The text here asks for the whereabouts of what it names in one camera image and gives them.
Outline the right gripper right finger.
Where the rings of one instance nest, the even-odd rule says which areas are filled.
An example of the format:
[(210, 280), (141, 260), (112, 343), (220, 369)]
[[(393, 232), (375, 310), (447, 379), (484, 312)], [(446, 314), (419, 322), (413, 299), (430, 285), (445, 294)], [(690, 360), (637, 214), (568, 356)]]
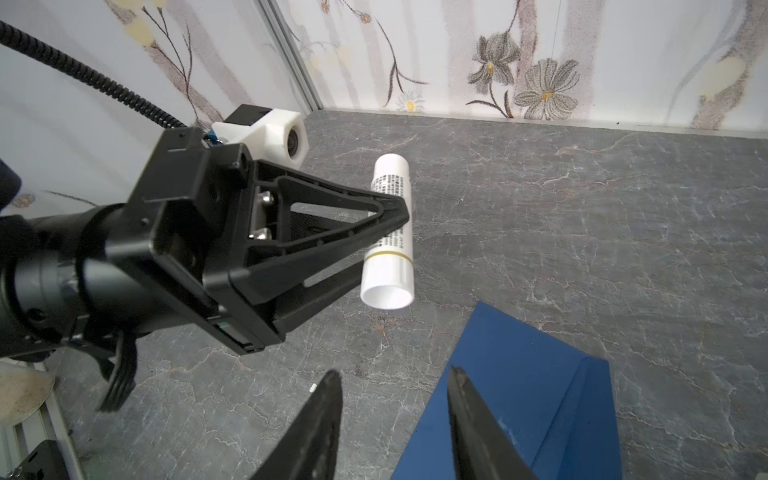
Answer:
[(462, 368), (450, 368), (447, 401), (457, 479), (536, 479)]

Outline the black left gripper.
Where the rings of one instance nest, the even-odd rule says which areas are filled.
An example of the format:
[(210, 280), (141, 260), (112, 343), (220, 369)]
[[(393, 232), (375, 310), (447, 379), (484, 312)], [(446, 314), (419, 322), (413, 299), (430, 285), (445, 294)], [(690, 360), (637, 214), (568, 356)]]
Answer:
[(1, 353), (105, 357), (119, 335), (200, 326), (235, 351), (277, 344), (361, 283), (363, 262), (308, 280), (404, 226), (403, 198), (161, 137), (130, 198), (1, 220)]

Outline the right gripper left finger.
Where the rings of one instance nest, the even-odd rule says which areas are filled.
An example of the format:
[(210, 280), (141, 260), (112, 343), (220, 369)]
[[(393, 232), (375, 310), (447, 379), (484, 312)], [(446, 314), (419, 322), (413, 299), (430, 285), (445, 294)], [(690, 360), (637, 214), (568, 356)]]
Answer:
[(342, 410), (341, 374), (329, 370), (251, 479), (333, 479)]

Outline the dark blue envelope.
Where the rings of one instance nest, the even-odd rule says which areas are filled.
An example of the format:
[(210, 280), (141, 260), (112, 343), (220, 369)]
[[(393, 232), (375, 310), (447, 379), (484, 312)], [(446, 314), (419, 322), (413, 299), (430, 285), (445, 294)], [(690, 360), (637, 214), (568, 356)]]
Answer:
[(447, 366), (468, 374), (537, 478), (621, 478), (607, 361), (478, 303)]

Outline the white glue stick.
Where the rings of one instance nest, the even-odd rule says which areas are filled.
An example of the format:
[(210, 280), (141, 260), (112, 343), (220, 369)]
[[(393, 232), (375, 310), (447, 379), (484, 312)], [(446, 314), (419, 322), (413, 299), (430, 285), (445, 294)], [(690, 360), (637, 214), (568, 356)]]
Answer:
[[(394, 153), (375, 163), (371, 190), (402, 197), (412, 215), (412, 188), (407, 160)], [(360, 298), (374, 309), (398, 310), (415, 297), (413, 221), (382, 237), (370, 248), (363, 265)]]

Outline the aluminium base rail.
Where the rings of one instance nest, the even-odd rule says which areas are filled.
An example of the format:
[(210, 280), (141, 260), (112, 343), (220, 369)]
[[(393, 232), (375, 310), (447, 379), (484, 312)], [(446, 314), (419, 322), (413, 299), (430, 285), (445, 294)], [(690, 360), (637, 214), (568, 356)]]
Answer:
[(26, 420), (1, 426), (2, 479), (85, 479), (57, 396)]

